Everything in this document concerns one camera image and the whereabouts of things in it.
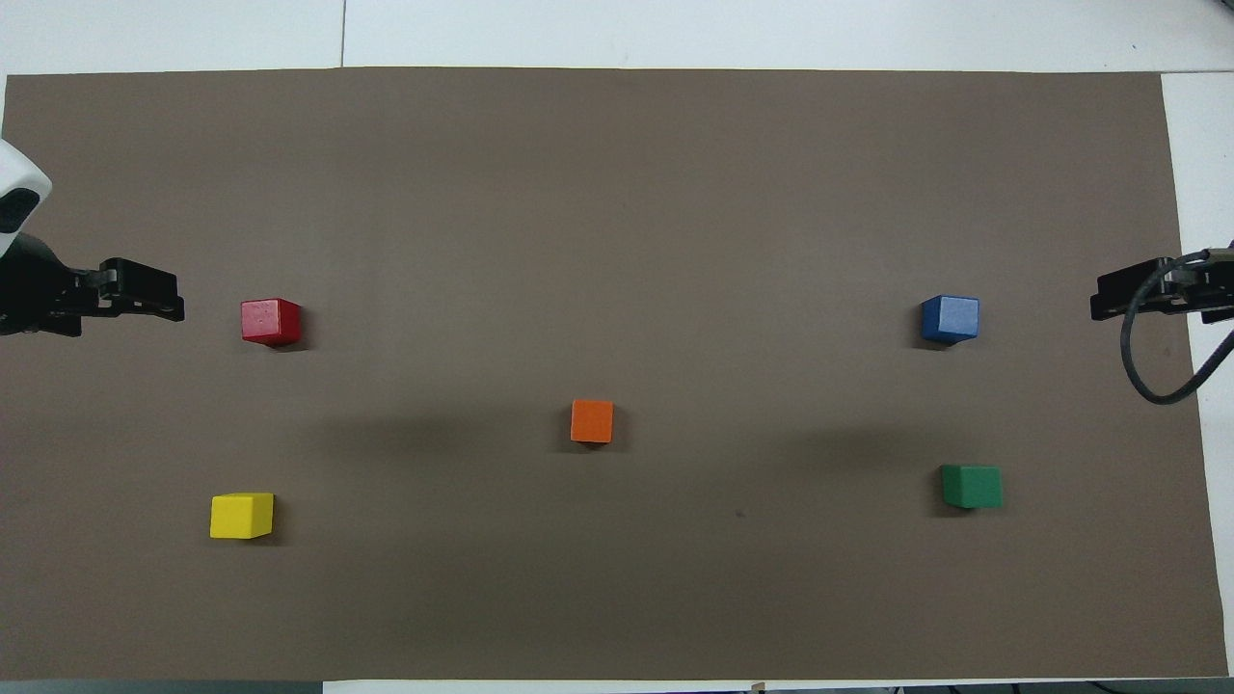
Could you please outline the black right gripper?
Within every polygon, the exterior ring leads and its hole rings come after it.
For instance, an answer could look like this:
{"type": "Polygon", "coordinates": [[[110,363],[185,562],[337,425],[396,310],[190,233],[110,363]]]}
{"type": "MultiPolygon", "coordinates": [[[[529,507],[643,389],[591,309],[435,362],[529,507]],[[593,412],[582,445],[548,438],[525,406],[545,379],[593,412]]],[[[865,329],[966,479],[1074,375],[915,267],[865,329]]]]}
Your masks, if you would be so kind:
{"type": "Polygon", "coordinates": [[[1172,256],[1155,256],[1098,277],[1096,294],[1091,296],[1091,320],[1174,310],[1199,312],[1199,321],[1206,325],[1233,319],[1233,249],[1202,249],[1180,256],[1170,273],[1172,280],[1164,274],[1151,282],[1141,303],[1133,304],[1141,284],[1172,261],[1172,256]]]}

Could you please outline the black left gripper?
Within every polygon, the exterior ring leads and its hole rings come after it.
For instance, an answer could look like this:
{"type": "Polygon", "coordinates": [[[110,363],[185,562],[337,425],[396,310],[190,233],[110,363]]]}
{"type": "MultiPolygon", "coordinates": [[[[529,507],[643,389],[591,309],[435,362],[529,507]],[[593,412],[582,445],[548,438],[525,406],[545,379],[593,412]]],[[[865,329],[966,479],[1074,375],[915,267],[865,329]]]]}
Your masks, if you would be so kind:
{"type": "Polygon", "coordinates": [[[104,261],[100,272],[104,310],[94,285],[96,272],[67,267],[39,238],[19,233],[1,259],[1,333],[77,337],[84,317],[185,320],[175,274],[118,256],[104,261]]]}

